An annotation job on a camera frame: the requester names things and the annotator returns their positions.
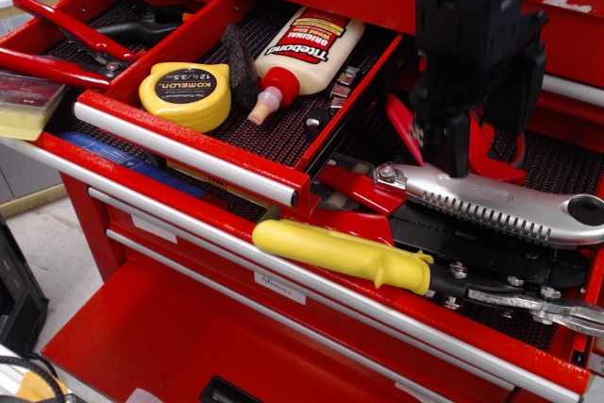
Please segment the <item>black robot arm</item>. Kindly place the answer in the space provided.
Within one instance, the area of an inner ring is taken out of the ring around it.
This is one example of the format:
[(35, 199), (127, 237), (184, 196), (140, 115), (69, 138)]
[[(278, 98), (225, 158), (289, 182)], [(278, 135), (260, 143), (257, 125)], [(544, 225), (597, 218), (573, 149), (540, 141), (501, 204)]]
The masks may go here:
[(411, 92), (423, 159), (453, 177), (470, 169), (471, 113), (523, 134), (545, 76), (540, 10), (525, 0), (415, 0), (415, 43), (426, 69)]

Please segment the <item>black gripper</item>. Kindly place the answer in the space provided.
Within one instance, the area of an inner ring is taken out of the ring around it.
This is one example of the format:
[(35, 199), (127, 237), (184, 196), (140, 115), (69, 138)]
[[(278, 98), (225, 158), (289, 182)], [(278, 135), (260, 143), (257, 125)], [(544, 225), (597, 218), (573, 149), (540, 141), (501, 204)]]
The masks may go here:
[(411, 93), (424, 161), (452, 177), (469, 171), (469, 109), (509, 135), (524, 133), (545, 76), (546, 18), (524, 0), (415, 0), (415, 39), (427, 68)]

